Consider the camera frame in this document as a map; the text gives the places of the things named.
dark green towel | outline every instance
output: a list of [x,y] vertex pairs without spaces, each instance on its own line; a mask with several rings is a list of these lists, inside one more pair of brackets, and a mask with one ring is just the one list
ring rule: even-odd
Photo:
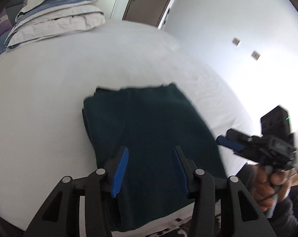
[[134,230],[194,201],[180,192],[171,159],[175,145],[198,168],[226,178],[212,134],[174,84],[119,91],[97,89],[84,101],[83,118],[99,168],[120,146],[129,149],[117,196],[121,225],[112,220],[112,230]]

bed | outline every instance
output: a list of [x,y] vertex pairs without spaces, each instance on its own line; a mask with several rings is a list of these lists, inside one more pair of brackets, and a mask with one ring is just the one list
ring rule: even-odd
[[9,2],[5,6],[4,14],[8,17],[8,22],[10,22],[10,25],[8,26],[5,22],[5,20],[2,22],[2,24],[5,24],[6,27],[0,27],[0,54],[5,50],[5,46],[8,44],[5,43],[6,38],[12,28],[12,26],[15,25],[15,17],[19,13],[19,11],[27,4],[27,0],[9,0]]
[[[96,86],[176,83],[214,137],[229,128],[251,134],[252,122],[229,87],[170,35],[154,27],[111,21],[91,31],[45,39],[0,56],[0,216],[25,230],[66,175],[87,176],[95,154],[82,119]],[[245,160],[220,148],[226,174]],[[192,206],[113,236],[142,236]]]

sleeve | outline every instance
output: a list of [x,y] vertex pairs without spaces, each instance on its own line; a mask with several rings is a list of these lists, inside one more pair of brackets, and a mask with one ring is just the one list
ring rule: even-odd
[[293,212],[293,203],[289,197],[276,205],[269,222],[277,237],[288,237],[298,222]]

